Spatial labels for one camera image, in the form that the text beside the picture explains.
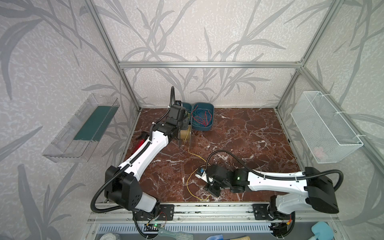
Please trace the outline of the teal bin with yellow cables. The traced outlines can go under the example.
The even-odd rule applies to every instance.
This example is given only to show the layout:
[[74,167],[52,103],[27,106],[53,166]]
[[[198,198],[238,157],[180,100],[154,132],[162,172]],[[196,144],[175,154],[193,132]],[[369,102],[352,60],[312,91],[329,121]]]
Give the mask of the teal bin with yellow cables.
[[190,120],[191,119],[192,105],[190,103],[182,102],[182,106],[186,109],[188,120]]

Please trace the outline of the teal bin with red cables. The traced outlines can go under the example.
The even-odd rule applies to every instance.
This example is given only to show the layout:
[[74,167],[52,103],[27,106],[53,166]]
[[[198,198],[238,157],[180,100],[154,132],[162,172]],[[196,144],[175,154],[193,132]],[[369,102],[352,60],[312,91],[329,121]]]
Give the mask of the teal bin with red cables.
[[198,102],[192,108],[191,125],[196,131],[210,131],[214,123],[215,107],[210,103]]

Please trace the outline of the dark grey foam spool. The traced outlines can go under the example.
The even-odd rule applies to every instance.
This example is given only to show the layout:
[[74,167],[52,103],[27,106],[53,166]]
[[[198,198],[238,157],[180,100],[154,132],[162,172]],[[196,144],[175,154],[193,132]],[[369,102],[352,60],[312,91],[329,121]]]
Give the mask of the dark grey foam spool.
[[184,146],[185,144],[190,143],[191,139],[191,133],[192,133],[192,126],[188,125],[186,130],[180,130],[179,136],[178,136],[178,146]]

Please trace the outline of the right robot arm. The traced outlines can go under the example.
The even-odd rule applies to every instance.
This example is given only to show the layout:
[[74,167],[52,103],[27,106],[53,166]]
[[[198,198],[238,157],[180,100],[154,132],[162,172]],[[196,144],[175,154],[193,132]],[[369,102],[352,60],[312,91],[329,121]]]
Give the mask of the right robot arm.
[[266,173],[253,170],[233,153],[217,150],[211,153],[208,161],[218,153],[233,157],[241,168],[233,171],[206,163],[199,169],[196,177],[206,182],[205,189],[214,197],[219,197],[222,190],[231,193],[274,191],[277,195],[270,198],[266,218],[284,219],[296,211],[315,210],[324,214],[337,214],[339,207],[336,191],[344,180],[340,170],[318,171],[306,167],[303,172]]

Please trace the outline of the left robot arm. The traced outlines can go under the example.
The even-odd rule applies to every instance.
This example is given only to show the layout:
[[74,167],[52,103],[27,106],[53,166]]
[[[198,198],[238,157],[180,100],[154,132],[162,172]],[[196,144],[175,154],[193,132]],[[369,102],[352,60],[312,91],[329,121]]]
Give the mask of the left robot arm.
[[144,143],[118,167],[111,166],[105,173],[105,183],[91,200],[92,212],[102,214],[126,209],[147,218],[156,218],[161,212],[160,201],[145,193],[139,181],[153,159],[174,139],[180,139],[181,131],[188,128],[188,112],[177,104],[175,88],[171,87],[167,112],[153,122]]

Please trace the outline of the red spray bottle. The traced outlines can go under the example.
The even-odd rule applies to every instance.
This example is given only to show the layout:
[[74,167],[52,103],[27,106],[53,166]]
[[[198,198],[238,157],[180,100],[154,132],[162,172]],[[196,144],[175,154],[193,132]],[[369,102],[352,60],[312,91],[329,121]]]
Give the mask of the red spray bottle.
[[137,144],[135,145],[135,151],[137,151],[147,140],[147,138],[140,137],[137,139]]

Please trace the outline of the green circuit board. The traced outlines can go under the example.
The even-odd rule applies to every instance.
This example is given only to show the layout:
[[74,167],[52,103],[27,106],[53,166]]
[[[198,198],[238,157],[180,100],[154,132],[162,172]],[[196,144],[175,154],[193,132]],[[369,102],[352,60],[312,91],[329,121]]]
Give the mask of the green circuit board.
[[144,230],[146,232],[158,232],[160,229],[164,229],[165,226],[166,226],[165,222],[163,222],[163,223],[154,223],[154,224],[147,223],[147,224],[144,224]]

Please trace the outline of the light blue plastic object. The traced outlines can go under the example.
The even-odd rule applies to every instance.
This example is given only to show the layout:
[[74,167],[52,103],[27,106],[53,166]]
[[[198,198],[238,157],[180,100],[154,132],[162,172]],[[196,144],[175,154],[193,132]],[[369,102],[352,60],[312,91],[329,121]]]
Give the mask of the light blue plastic object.
[[313,236],[309,240],[333,240],[334,231],[325,222],[318,222],[312,226],[311,231]]

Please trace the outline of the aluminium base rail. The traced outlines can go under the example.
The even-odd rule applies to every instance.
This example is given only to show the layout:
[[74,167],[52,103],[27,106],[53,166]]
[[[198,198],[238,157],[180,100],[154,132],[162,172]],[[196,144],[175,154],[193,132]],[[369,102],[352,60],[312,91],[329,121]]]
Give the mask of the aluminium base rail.
[[[169,216],[160,214],[168,224],[181,223],[251,223],[271,222],[253,209],[254,202],[176,202]],[[89,223],[132,223],[132,212],[117,210],[105,214],[91,213]]]

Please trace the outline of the teal handled tool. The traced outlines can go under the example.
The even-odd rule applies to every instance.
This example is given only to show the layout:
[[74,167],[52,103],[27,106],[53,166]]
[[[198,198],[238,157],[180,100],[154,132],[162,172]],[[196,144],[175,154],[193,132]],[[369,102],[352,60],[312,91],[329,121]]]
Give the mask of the teal handled tool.
[[194,240],[194,236],[192,234],[188,234],[185,232],[170,232],[163,228],[159,229],[158,235],[160,237],[169,237],[175,240]]

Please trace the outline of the clear plastic wall shelf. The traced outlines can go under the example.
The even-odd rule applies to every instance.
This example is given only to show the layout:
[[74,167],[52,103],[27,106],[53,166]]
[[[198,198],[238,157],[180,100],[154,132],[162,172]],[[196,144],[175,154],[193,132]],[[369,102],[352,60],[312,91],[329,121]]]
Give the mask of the clear plastic wall shelf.
[[86,163],[120,107],[117,97],[90,94],[42,155],[54,163]]

